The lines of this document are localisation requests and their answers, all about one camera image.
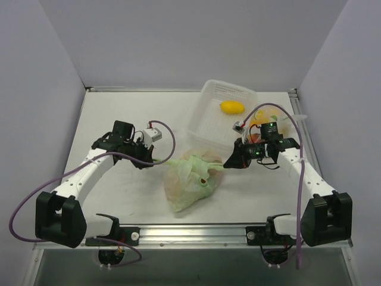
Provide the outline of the green avocado print plastic bag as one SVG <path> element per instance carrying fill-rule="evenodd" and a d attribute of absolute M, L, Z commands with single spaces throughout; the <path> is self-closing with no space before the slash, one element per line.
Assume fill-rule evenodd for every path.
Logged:
<path fill-rule="evenodd" d="M 217 189 L 223 177 L 222 158 L 208 149 L 193 148 L 164 163 L 164 192 L 171 210 L 181 212 Z"/>

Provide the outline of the white plastic basket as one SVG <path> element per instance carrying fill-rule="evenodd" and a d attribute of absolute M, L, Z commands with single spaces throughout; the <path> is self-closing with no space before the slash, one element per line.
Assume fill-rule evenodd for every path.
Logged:
<path fill-rule="evenodd" d="M 241 103 L 241 114 L 226 114 L 220 108 L 225 101 Z M 231 150 L 239 134 L 233 130 L 257 106 L 257 93 L 243 86 L 208 80 L 203 86 L 187 124 L 188 135 L 196 141 L 221 150 Z"/>

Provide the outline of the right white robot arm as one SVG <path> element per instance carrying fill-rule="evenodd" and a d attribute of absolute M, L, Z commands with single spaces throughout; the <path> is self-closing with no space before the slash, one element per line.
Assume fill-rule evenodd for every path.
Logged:
<path fill-rule="evenodd" d="M 226 169 L 246 169 L 253 160 L 272 159 L 298 187 L 296 215 L 269 216 L 266 227 L 257 235 L 271 244 L 282 239 L 300 239 L 306 245 L 335 243 L 352 234 L 352 198 L 329 185 L 303 156 L 303 147 L 294 138 L 278 132 L 277 123 L 260 126 L 261 141 L 249 143 L 238 138 Z"/>

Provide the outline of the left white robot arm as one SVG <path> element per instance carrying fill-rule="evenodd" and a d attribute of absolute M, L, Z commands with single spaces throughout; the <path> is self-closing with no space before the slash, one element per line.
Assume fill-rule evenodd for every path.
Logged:
<path fill-rule="evenodd" d="M 81 168 L 73 171 L 51 192 L 41 192 L 36 199 L 35 235 L 70 248 L 84 239 L 99 237 L 113 245 L 121 238 L 119 219 L 96 213 L 85 215 L 82 206 L 86 197 L 102 176 L 118 161 L 130 160 L 143 169 L 153 164 L 153 143 L 161 139 L 161 132 L 148 125 L 135 138 L 131 123 L 116 120 L 112 131 L 97 139 L 91 146 Z"/>

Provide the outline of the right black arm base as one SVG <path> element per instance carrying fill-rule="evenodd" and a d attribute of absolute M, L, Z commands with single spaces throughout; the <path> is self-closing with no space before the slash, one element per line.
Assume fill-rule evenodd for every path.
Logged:
<path fill-rule="evenodd" d="M 245 232 L 246 243 L 251 246 L 290 246 L 296 244 L 296 240 L 289 235 L 279 235 L 268 230 L 264 225 L 247 226 Z"/>

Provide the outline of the tied clear bag of fruits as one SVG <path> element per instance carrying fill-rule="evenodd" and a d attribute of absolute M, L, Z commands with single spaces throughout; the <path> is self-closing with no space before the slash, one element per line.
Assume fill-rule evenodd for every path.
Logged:
<path fill-rule="evenodd" d="M 247 141 L 249 143 L 261 142 L 260 126 L 264 123 L 276 122 L 278 133 L 284 138 L 297 138 L 295 127 L 289 117 L 279 108 L 265 105 L 259 108 L 249 120 Z"/>

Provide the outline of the yellow fake mango back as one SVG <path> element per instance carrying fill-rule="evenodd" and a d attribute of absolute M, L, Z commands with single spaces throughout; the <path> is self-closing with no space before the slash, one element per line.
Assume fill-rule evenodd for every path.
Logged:
<path fill-rule="evenodd" d="M 229 115 L 242 114 L 245 112 L 245 106 L 238 101 L 223 101 L 220 104 L 220 109 L 223 113 Z"/>

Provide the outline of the aluminium right rail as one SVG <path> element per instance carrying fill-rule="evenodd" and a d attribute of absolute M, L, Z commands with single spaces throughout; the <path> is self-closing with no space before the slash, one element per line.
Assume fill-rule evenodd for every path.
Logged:
<path fill-rule="evenodd" d="M 313 194 L 318 194 L 322 197 L 332 195 L 333 191 L 337 191 L 336 188 L 331 186 L 322 176 L 320 166 L 316 157 L 315 149 L 313 146 L 313 142 L 311 140 L 310 134 L 307 129 L 306 119 L 302 119 L 304 112 L 302 111 L 301 104 L 299 101 L 298 90 L 291 89 L 288 92 L 289 100 L 291 102 L 291 106 L 293 109 L 293 113 L 295 116 L 299 116 L 295 121 L 298 125 L 301 138 L 303 141 L 303 149 L 304 149 L 304 157 L 307 159 L 309 164 L 316 170 L 316 172 L 320 175 L 320 179 L 317 183 L 313 182 L 312 190 L 309 190 L 307 187 L 307 183 L 304 184 L 302 190 L 302 203 L 301 203 L 301 214 L 303 215 L 309 199 L 313 198 Z"/>

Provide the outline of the aluminium rail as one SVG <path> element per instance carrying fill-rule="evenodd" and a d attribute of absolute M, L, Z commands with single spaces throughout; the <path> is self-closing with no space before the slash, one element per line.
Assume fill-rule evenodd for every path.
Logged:
<path fill-rule="evenodd" d="M 42 231 L 42 237 L 34 243 L 35 249 L 76 249 L 76 248 L 99 248 L 108 249 L 116 246 L 90 247 L 85 245 L 85 239 L 94 238 L 122 245 L 117 241 L 103 238 L 110 234 L 116 234 L 122 226 L 140 227 L 139 245 L 133 246 L 144 248 L 245 248 L 251 245 L 246 243 L 247 226 L 264 225 L 268 230 L 279 235 L 289 235 L 293 239 L 303 239 L 301 227 L 297 225 L 294 216 L 281 216 L 270 219 L 265 223 L 233 223 L 233 224 L 164 224 L 164 225 L 128 225 L 118 223 L 106 217 L 94 217 L 87 230 L 82 231 L 78 227 L 62 230 L 59 226 Z"/>
<path fill-rule="evenodd" d="M 313 198 L 313 194 L 318 194 L 322 197 L 332 195 L 333 191 L 337 191 L 336 188 L 331 186 L 322 176 L 320 166 L 316 157 L 315 149 L 313 146 L 313 142 L 311 140 L 310 134 L 307 129 L 306 119 L 302 119 L 304 112 L 302 111 L 301 104 L 299 101 L 298 90 L 291 89 L 288 92 L 289 100 L 291 102 L 291 106 L 293 109 L 293 113 L 295 116 L 299 116 L 295 121 L 298 125 L 301 138 L 303 141 L 303 149 L 304 149 L 304 157 L 307 159 L 309 164 L 316 170 L 316 172 L 320 175 L 320 179 L 317 183 L 313 182 L 312 190 L 309 190 L 307 187 L 307 183 L 304 184 L 302 190 L 302 203 L 301 203 L 301 214 L 303 215 L 309 199 Z"/>

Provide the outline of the aluminium front rail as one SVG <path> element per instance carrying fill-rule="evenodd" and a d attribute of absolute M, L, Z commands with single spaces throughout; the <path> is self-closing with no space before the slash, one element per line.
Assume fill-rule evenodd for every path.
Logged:
<path fill-rule="evenodd" d="M 42 237 L 34 243 L 35 249 L 76 249 L 76 248 L 99 248 L 108 249 L 116 246 L 90 247 L 85 245 L 85 239 L 94 238 L 122 245 L 117 241 L 103 238 L 110 234 L 116 234 L 122 226 L 140 227 L 139 245 L 133 246 L 144 248 L 245 248 L 251 245 L 246 243 L 247 226 L 264 225 L 268 230 L 279 235 L 289 235 L 293 239 L 303 239 L 301 227 L 297 225 L 294 216 L 281 216 L 270 219 L 265 223 L 233 223 L 233 224 L 164 224 L 164 225 L 128 225 L 118 223 L 106 217 L 94 217 L 87 230 L 82 231 L 78 227 L 62 230 L 59 226 L 42 231 Z"/>

